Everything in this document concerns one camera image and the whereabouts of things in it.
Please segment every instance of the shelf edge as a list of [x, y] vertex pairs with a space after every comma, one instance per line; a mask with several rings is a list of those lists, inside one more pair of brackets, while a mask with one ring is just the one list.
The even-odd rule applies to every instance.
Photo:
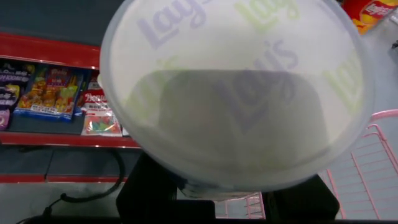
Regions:
[[22, 146], [85, 146], [85, 147], [118, 147], [140, 149], [141, 147], [131, 138], [79, 136], [72, 134], [36, 134], [1, 132], [0, 141], [3, 145]]
[[100, 48], [0, 32], [0, 58], [99, 69]]

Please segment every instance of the shopping cart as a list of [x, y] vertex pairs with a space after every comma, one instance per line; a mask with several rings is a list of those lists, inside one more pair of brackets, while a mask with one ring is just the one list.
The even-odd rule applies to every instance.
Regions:
[[[371, 122], [398, 116], [398, 110], [372, 115]], [[319, 173], [340, 202], [336, 219], [398, 220], [398, 160], [376, 124], [368, 126], [356, 149]], [[216, 202], [217, 218], [266, 218], [260, 193]]]

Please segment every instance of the clear plastic lid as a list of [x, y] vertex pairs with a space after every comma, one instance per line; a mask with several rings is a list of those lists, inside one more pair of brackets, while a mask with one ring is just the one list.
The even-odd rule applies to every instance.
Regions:
[[101, 48], [118, 120], [184, 178], [275, 190], [324, 169], [373, 110], [362, 40], [329, 0], [127, 0]]

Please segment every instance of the candy package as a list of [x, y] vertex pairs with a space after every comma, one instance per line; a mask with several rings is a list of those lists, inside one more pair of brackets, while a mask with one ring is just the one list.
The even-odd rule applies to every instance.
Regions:
[[84, 92], [88, 89], [88, 85], [91, 82], [91, 76], [93, 75], [93, 71], [90, 70], [89, 74], [83, 78], [83, 82], [81, 83], [81, 88], [78, 93], [78, 99], [76, 102], [76, 107], [75, 107], [75, 116], [82, 116], [83, 115], [83, 110], [81, 109], [83, 105], [85, 104], [85, 97], [84, 97]]
[[24, 88], [34, 72], [33, 63], [2, 59], [0, 60], [0, 86], [11, 84]]
[[15, 114], [71, 121], [78, 92], [87, 70], [56, 66], [37, 68]]
[[82, 110], [85, 112], [85, 122], [82, 135], [122, 136], [118, 120], [108, 106], [103, 90], [86, 90], [85, 104]]
[[19, 86], [7, 85], [0, 87], [0, 130], [8, 126], [10, 111], [12, 111], [18, 101]]
[[342, 6], [359, 33], [365, 34], [398, 6], [398, 0], [345, 0]]
[[75, 110], [75, 115], [76, 116], [83, 115], [82, 107], [85, 104], [84, 92], [86, 90], [100, 90], [101, 89], [100, 85], [97, 82], [98, 74], [99, 74], [98, 70], [92, 71], [92, 73], [89, 76], [89, 81], [81, 89], [81, 93], [79, 95], [79, 99], [77, 101], [77, 106], [76, 106], [76, 110]]

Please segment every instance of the cart handle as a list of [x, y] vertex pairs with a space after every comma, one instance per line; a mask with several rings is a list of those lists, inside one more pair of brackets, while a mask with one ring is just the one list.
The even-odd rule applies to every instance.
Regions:
[[398, 117], [398, 109], [386, 110], [374, 113], [371, 117], [370, 122], [374, 122], [383, 118], [395, 118], [395, 117]]

